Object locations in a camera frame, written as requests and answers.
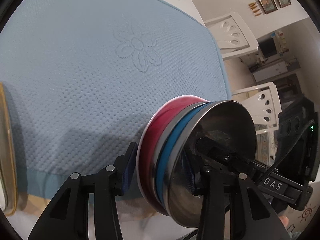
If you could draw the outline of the light blue table mat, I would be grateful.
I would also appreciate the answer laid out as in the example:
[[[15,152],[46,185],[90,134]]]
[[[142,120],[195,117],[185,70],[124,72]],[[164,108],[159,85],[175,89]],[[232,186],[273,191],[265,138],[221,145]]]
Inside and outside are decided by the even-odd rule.
[[[210,31],[162,0],[23,0],[1,32],[18,190],[50,199],[138,141],[167,101],[231,92]]]

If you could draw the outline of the white chair near right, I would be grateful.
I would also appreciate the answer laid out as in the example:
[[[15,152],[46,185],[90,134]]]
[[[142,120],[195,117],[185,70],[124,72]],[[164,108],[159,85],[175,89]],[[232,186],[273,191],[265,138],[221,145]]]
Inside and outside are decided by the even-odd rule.
[[[263,126],[256,130],[256,135],[279,129],[281,104],[277,87],[273,82],[263,83],[248,88],[235,90],[232,96],[246,94],[241,104],[248,110],[255,125]]]

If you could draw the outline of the small framed picture lower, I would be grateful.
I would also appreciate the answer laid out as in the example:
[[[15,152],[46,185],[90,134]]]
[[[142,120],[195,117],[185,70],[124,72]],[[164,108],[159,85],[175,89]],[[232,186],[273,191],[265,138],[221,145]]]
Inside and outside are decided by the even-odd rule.
[[[274,0],[257,0],[264,12],[264,14],[269,14],[277,11],[277,5]]]

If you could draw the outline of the blue steel bowl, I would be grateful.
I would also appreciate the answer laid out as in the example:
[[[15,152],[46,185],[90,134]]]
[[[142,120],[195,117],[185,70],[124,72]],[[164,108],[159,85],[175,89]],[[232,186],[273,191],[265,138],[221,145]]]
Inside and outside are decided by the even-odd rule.
[[[209,102],[190,111],[170,133],[157,165],[156,190],[168,215],[186,228],[199,226],[202,197],[188,185],[187,154],[192,153],[192,132],[220,130],[252,131],[253,154],[256,135],[248,110],[233,100]]]

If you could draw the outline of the red steel bowl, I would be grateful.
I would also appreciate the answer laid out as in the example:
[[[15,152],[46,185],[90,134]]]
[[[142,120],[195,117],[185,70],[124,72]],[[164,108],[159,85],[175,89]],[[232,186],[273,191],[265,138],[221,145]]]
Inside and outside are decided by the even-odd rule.
[[[167,113],[164,113],[159,118],[160,121],[160,128],[157,128],[157,132],[159,132],[159,136],[157,138],[157,142],[155,144],[155,147],[153,149],[153,156],[151,157],[151,163],[149,168],[149,190],[155,200],[153,201],[155,203],[155,209],[163,214],[168,216],[168,213],[162,204],[156,190],[156,174],[157,174],[157,165],[160,160],[161,151],[164,148],[165,142],[167,141],[170,133],[174,130],[174,128],[177,126],[177,124],[193,109],[203,106],[205,104],[208,104],[208,101],[199,101],[195,102],[189,106],[186,106],[182,109],[173,110],[173,114],[168,117],[164,117],[167,115]]]

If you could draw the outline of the pink patterned bowl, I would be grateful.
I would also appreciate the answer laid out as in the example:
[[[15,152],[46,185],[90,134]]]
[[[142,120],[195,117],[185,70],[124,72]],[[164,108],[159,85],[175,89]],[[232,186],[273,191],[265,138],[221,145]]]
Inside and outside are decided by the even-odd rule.
[[[152,195],[148,186],[149,168],[153,151],[164,129],[169,122],[184,108],[193,103],[207,102],[206,99],[194,95],[180,95],[163,104],[152,116],[140,138],[138,153],[136,159],[137,180],[139,189],[146,199],[152,205],[157,206],[157,200]]]

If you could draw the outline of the white chair far right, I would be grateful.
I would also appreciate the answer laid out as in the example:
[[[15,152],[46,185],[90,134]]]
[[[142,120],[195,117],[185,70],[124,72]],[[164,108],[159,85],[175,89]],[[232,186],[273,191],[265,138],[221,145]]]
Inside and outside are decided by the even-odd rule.
[[[214,36],[223,60],[258,51],[258,41],[242,17],[236,12],[204,21]]]

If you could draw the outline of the white chair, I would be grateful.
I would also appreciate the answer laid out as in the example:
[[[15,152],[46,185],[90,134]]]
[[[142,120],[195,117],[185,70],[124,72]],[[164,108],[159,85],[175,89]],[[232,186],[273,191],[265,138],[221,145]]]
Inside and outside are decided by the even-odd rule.
[[[242,17],[236,12],[204,21],[214,36],[223,60],[258,51],[258,41]]]
[[[248,110],[255,125],[263,126],[256,130],[256,135],[279,129],[281,104],[277,87],[273,82],[263,83],[248,88],[235,90],[232,96],[246,94],[241,104]]]

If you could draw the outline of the blue leaf round plate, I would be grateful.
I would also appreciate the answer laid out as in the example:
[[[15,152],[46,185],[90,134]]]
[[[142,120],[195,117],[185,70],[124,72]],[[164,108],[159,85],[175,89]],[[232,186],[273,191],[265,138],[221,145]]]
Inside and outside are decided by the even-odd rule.
[[[17,208],[17,174],[10,116],[1,83],[1,210],[12,216]]]

